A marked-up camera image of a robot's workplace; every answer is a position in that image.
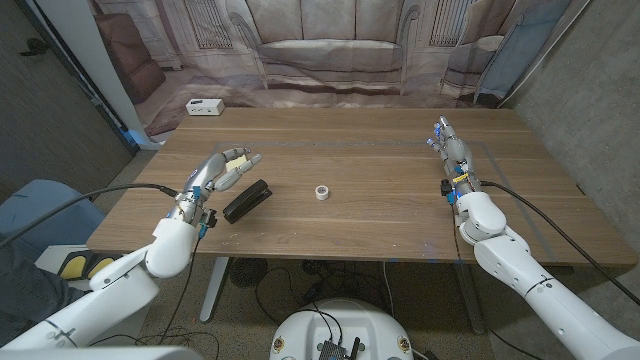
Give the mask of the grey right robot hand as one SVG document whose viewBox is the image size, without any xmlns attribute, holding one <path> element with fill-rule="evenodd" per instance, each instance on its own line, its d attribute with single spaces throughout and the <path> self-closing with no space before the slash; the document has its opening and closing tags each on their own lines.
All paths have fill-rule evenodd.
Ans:
<svg viewBox="0 0 640 360">
<path fill-rule="evenodd" d="M 440 156 L 444 171 L 456 197 L 481 190 L 477 179 L 473 155 L 466 143 L 459 138 L 444 115 L 434 124 L 434 138 L 426 143 Z"/>
</svg>

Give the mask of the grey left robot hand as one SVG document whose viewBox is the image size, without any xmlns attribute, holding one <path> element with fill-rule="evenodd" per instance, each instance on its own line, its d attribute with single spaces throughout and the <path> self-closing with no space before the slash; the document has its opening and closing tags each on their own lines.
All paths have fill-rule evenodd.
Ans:
<svg viewBox="0 0 640 360">
<path fill-rule="evenodd" d="M 248 148 L 232 148 L 220 153 L 212 153 L 189 176 L 183 191 L 177 195 L 174 208 L 168 213 L 169 219 L 181 220 L 194 226 L 204 213 L 204 204 L 213 192 L 224 192 L 262 160 L 257 154 L 240 165 L 226 169 L 226 164 L 248 155 Z"/>
</svg>

